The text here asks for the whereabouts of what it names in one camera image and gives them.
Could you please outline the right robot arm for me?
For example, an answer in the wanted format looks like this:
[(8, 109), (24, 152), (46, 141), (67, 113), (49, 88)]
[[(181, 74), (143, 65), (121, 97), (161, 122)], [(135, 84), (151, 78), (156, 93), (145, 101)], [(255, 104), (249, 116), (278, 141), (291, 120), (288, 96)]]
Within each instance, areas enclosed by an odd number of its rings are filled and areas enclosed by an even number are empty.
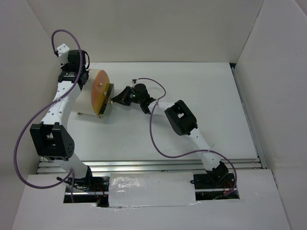
[[(149, 95), (145, 84), (138, 83), (132, 87), (125, 87), (120, 94), (112, 98), (112, 101), (124, 106), (130, 106), (132, 103), (139, 104), (141, 110), (150, 116), (149, 135), (156, 151), (169, 159), (181, 158), (196, 153), (205, 168), (210, 185), (216, 188), (220, 187), (225, 183), (225, 179), (229, 175), (227, 166), (222, 162), (225, 157), (210, 149), (198, 129), (196, 116), (188, 106), (182, 100), (178, 100), (175, 103), (161, 102), (160, 100), (165, 96), (166, 94), (163, 94), (155, 99)], [(152, 125), (154, 115), (165, 115), (173, 131), (178, 136), (188, 137), (197, 149), (178, 156), (169, 156), (162, 153), (154, 141)]]

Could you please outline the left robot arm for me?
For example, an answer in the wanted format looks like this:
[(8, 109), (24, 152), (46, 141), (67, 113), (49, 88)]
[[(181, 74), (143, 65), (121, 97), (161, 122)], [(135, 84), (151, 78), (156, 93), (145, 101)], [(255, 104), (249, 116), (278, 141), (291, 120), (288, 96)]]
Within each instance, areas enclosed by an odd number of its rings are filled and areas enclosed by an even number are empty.
[(89, 56), (84, 50), (70, 50), (66, 55), (68, 62), (61, 68), (55, 103), (40, 123), (31, 125), (30, 134), (39, 156), (67, 173), (72, 171), (74, 174), (68, 182), (89, 191), (94, 186), (91, 169), (76, 156), (74, 140), (67, 131), (72, 107), (89, 77), (89, 66), (86, 64)]

